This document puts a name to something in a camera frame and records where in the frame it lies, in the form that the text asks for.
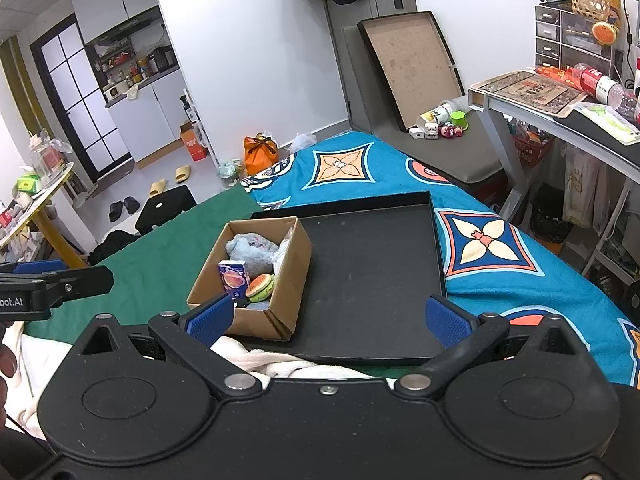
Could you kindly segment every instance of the red basket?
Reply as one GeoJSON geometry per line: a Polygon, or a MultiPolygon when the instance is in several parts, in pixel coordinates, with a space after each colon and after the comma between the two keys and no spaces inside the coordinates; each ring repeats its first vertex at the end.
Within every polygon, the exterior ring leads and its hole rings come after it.
{"type": "Polygon", "coordinates": [[[518,150],[520,161],[524,166],[529,166],[530,168],[533,168],[537,163],[545,158],[545,155],[554,145],[555,140],[556,138],[552,137],[544,144],[540,144],[539,142],[533,142],[529,139],[513,136],[513,142],[516,144],[516,150],[518,150]]]}

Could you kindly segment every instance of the blue bedspread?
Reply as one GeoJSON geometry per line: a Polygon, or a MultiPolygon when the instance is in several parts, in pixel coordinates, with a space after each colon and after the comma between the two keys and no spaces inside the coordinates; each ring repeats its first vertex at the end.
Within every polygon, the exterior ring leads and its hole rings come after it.
{"type": "Polygon", "coordinates": [[[349,132],[242,185],[264,208],[431,191],[451,301],[513,324],[564,315],[610,381],[640,387],[640,331],[596,286],[475,198],[381,140],[349,132]]]}

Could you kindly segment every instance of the person's hand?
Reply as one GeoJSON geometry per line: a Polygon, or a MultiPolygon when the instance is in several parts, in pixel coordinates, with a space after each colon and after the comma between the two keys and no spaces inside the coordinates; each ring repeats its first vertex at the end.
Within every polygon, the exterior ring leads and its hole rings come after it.
{"type": "MultiPolygon", "coordinates": [[[[5,323],[5,326],[9,328],[13,323],[5,323]]],[[[16,370],[18,369],[18,361],[15,358],[13,352],[7,345],[0,345],[0,372],[2,372],[7,377],[13,377],[15,375],[16,370]]],[[[4,424],[6,422],[6,411],[4,409],[4,404],[6,403],[6,395],[8,392],[8,387],[6,385],[6,381],[4,377],[0,377],[0,430],[4,428],[4,424]]]]}

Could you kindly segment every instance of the slipper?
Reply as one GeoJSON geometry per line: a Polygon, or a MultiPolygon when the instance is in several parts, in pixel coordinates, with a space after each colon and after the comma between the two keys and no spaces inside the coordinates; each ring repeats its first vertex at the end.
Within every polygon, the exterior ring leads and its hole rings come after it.
{"type": "Polygon", "coordinates": [[[175,181],[180,184],[184,182],[191,176],[191,166],[188,164],[186,166],[181,166],[177,170],[175,170],[175,181]]]}
{"type": "Polygon", "coordinates": [[[109,220],[115,222],[122,215],[124,204],[122,200],[118,200],[109,206],[109,220]]]}
{"type": "Polygon", "coordinates": [[[166,187],[166,179],[165,178],[161,178],[160,180],[158,180],[157,182],[154,182],[151,185],[151,190],[149,191],[149,196],[156,196],[156,195],[162,193],[164,191],[165,187],[166,187]]]}
{"type": "Polygon", "coordinates": [[[140,209],[140,202],[132,196],[127,196],[126,199],[124,199],[124,207],[127,208],[127,213],[133,215],[133,213],[140,209]]]}

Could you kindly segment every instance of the yellow table leg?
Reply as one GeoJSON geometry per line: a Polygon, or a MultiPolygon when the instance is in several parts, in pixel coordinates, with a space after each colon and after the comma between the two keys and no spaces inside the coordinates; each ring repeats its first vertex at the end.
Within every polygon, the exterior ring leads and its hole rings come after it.
{"type": "Polygon", "coordinates": [[[69,245],[65,238],[60,234],[60,231],[56,229],[51,220],[47,216],[44,210],[38,211],[33,216],[33,221],[40,229],[40,232],[49,241],[51,246],[62,258],[70,269],[81,269],[87,267],[87,264],[80,259],[80,256],[74,251],[74,248],[69,245]]]}

